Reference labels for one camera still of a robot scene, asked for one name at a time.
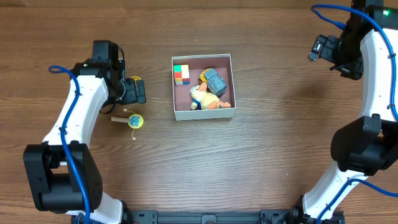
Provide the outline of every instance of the rubik's cube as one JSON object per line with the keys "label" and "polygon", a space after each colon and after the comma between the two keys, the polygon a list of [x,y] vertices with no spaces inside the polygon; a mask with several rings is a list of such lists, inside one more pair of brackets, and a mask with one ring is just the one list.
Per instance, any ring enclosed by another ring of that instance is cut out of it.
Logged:
{"label": "rubik's cube", "polygon": [[174,65],[174,81],[176,85],[189,84],[188,65]]}

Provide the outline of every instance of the blue toy vehicle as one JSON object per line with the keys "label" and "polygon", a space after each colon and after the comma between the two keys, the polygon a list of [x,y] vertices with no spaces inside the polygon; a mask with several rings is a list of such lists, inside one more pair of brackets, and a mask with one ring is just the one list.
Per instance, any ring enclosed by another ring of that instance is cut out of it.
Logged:
{"label": "blue toy vehicle", "polygon": [[221,78],[214,68],[208,68],[203,71],[199,80],[207,83],[207,88],[216,96],[221,96],[226,90],[224,79]]}

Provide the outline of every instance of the yellow plush duck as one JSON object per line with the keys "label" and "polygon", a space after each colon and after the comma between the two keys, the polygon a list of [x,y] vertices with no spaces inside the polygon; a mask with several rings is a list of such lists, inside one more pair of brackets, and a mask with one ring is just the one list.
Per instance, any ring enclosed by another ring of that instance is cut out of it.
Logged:
{"label": "yellow plush duck", "polygon": [[191,88],[190,92],[193,98],[191,110],[213,110],[231,107],[230,103],[220,101],[216,95],[208,93],[206,89],[207,84],[205,82],[203,82],[201,85]]}

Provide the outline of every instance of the plush toy foot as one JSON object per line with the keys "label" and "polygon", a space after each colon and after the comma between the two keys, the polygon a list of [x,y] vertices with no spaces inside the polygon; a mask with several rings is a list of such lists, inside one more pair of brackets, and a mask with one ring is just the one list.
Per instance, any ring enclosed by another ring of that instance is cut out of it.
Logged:
{"label": "plush toy foot", "polygon": [[222,107],[222,108],[231,108],[231,104],[228,102],[221,102],[219,101],[218,104]]}
{"label": "plush toy foot", "polygon": [[218,103],[216,101],[209,104],[209,110],[217,109]]}

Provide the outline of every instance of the wooden surface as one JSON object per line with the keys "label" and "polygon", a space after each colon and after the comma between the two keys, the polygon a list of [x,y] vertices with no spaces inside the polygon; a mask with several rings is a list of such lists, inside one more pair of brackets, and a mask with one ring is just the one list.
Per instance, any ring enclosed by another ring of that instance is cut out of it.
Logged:
{"label": "wooden surface", "polygon": [[[308,9],[313,4],[350,6],[351,0],[0,0],[0,7],[278,7]],[[396,0],[384,0],[384,5],[398,7],[398,2]]]}
{"label": "wooden surface", "polygon": [[[326,12],[345,21],[345,13]],[[22,153],[50,131],[69,89],[66,75],[92,41],[125,51],[128,74],[145,80],[145,117],[131,141],[126,124],[99,115],[91,153],[104,190],[132,209],[257,211],[289,208],[328,167],[335,131],[356,119],[362,81],[307,59],[318,34],[337,28],[308,9],[0,8],[0,223],[68,223],[38,212]],[[232,57],[235,117],[176,122],[172,56]],[[118,106],[112,114],[126,116]],[[398,167],[369,181],[397,191]],[[398,201],[360,185],[338,207],[347,223],[395,223]]]}

